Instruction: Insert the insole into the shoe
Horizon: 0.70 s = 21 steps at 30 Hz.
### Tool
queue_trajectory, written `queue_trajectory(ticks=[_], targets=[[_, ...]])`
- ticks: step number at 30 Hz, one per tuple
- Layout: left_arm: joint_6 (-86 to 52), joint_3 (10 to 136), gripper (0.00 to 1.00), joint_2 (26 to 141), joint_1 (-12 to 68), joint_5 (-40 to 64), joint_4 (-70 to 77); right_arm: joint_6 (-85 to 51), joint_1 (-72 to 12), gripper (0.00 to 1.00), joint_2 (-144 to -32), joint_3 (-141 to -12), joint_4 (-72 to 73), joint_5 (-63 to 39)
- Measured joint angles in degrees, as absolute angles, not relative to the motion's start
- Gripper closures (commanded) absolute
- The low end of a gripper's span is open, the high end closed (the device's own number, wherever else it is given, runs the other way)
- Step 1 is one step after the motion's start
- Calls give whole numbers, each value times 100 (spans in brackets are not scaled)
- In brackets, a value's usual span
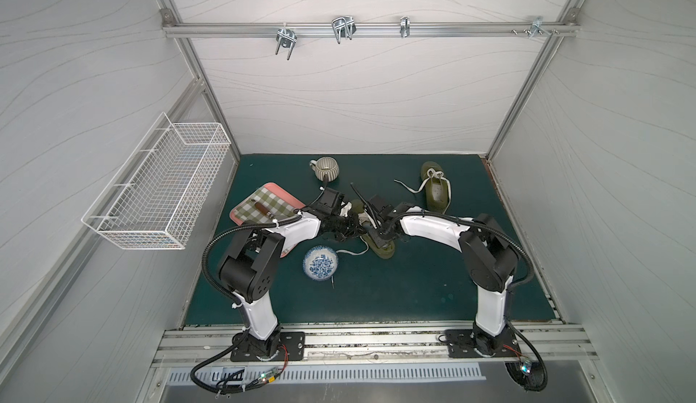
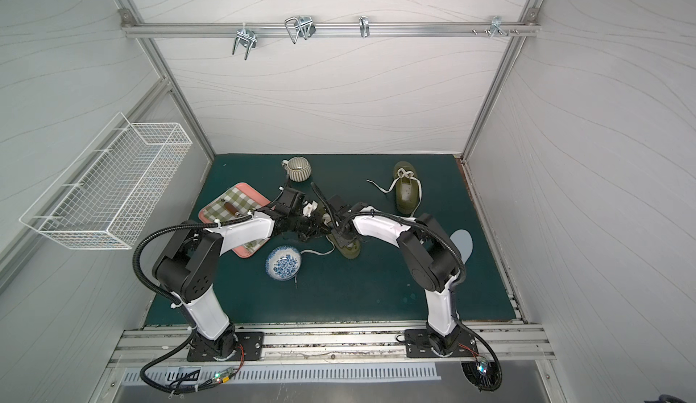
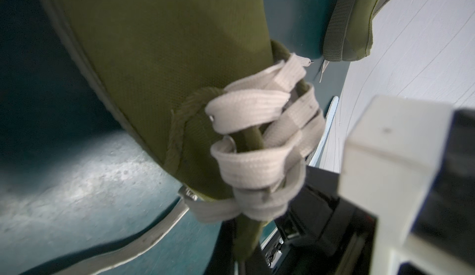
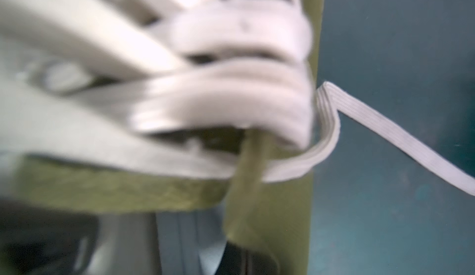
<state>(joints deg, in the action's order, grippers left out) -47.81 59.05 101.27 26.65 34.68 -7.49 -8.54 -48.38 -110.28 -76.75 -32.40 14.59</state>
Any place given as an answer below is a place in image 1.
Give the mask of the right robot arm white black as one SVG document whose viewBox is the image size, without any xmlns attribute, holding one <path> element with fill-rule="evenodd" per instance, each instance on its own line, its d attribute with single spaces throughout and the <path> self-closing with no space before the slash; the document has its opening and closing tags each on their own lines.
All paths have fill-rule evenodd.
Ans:
<svg viewBox="0 0 696 403">
<path fill-rule="evenodd" d="M 519 257 L 495 219 L 485 215 L 461 218 L 407 203 L 394 207 L 379 196 L 362 200 L 362 204 L 370 223 L 368 233 L 379 244 L 405 235 L 460 252 L 467 275 L 477 286 L 477 313 L 469 341 L 483 358 L 500 352 L 509 335 L 508 294 Z"/>
</svg>

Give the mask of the olive green shoe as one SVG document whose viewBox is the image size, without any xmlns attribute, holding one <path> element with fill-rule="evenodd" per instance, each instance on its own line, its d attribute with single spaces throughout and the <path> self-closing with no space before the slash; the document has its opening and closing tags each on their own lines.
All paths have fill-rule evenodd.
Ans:
<svg viewBox="0 0 696 403">
<path fill-rule="evenodd" d="M 361 199 L 344 203 L 339 211 L 339 231 L 335 238 L 339 242 L 350 239 L 361 240 L 367 248 L 383 260 L 393 258 L 396 244 L 379 236 L 381 219 L 371 203 Z"/>
<path fill-rule="evenodd" d="M 393 182 L 401 185 L 412 194 L 425 194 L 426 206 L 430 212 L 446 214 L 451 206 L 451 181 L 436 162 L 427 161 L 422 165 L 418 187 L 410 187 L 397 179 L 394 179 Z"/>
</svg>

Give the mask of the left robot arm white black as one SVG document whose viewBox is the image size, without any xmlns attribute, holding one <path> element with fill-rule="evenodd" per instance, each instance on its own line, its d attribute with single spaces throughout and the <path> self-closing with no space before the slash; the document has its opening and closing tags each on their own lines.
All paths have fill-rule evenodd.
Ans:
<svg viewBox="0 0 696 403">
<path fill-rule="evenodd" d="M 212 283 L 241 308 L 246 336 L 232 357 L 270 361 L 283 344 L 282 326 L 270 296 L 281 259 L 300 243 L 323 234 L 342 242 L 366 230 L 344 195 L 331 188 L 324 189 L 309 205 L 283 203 L 272 207 L 252 198 L 239 208 L 250 215 L 240 216 L 236 228 L 215 238 L 221 241 L 229 237 L 230 243 Z"/>
</svg>

